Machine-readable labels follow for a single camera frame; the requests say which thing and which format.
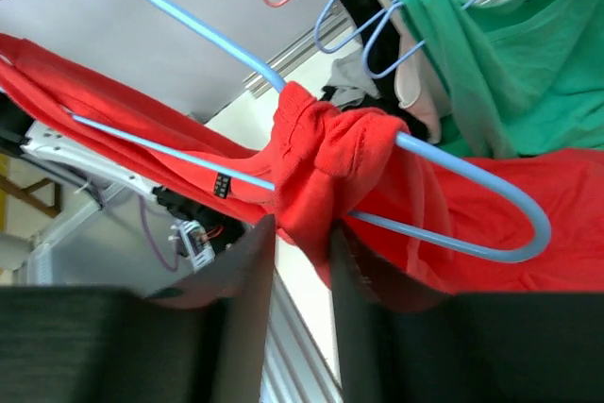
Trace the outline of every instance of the white surface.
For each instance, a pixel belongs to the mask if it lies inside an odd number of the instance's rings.
[[[331,44],[345,38],[350,30]],[[293,71],[287,80],[294,80],[313,95],[320,95],[329,79],[331,63],[358,49],[350,42],[340,51],[327,55],[317,53]],[[245,92],[222,112],[212,118],[207,126],[231,140],[249,148],[263,148],[270,139],[273,115],[277,109],[278,95],[274,90],[254,99]],[[277,237],[277,269],[285,282],[295,305],[302,314],[310,334],[318,344],[327,364],[338,374],[337,347],[331,308],[331,293],[314,272],[304,253],[297,247]]]
[[[173,0],[233,41],[270,59],[311,29],[327,0]],[[4,0],[0,32],[208,119],[240,95],[252,70],[145,0]]]

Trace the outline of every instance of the green shirt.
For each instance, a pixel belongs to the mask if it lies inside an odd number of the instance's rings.
[[[403,0],[451,99],[443,150],[497,159],[604,149],[604,0]]]

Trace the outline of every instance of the white garment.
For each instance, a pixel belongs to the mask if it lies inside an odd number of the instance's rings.
[[[477,4],[495,5],[505,1],[477,0]],[[415,39],[407,31],[401,36],[398,55],[402,57],[415,45]],[[430,143],[438,143],[442,134],[440,119],[451,113],[451,106],[441,80],[421,48],[396,68],[394,91],[399,107],[428,127]]]

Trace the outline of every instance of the red t-shirt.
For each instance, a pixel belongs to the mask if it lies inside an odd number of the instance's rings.
[[[230,141],[160,102],[62,59],[33,42],[0,35],[0,86],[34,118],[115,162],[203,205],[248,223],[274,213],[281,234],[327,280],[327,235],[344,217],[377,253],[427,284],[465,290],[602,290],[599,195],[604,158],[565,150],[530,160],[473,160],[542,205],[553,240],[537,259],[475,259],[349,218],[366,210],[492,247],[513,248],[532,229],[509,202],[394,144],[407,131],[377,109],[341,113],[289,83],[279,97],[270,143],[260,152]],[[192,156],[273,181],[275,192],[234,179],[226,199],[216,173],[74,121],[64,108]]]

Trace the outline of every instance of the purple cable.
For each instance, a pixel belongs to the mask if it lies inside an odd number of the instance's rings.
[[[165,258],[161,255],[161,252],[159,252],[158,245],[156,244],[155,240],[153,239],[153,236],[151,235],[151,231],[149,230],[149,224],[147,222],[146,203],[145,203],[142,195],[139,195],[139,208],[140,208],[140,213],[141,213],[141,225],[143,226],[144,236],[146,237],[147,241],[149,242],[149,245],[153,249],[153,252],[155,253],[156,257],[158,258],[159,262],[161,263],[161,266],[163,266],[165,269],[167,269],[171,273],[175,273],[176,271],[178,271],[178,265],[179,265],[178,254],[176,252],[176,248],[175,248],[175,252],[174,252],[175,265],[171,266],[170,263],[168,263],[165,260]]]

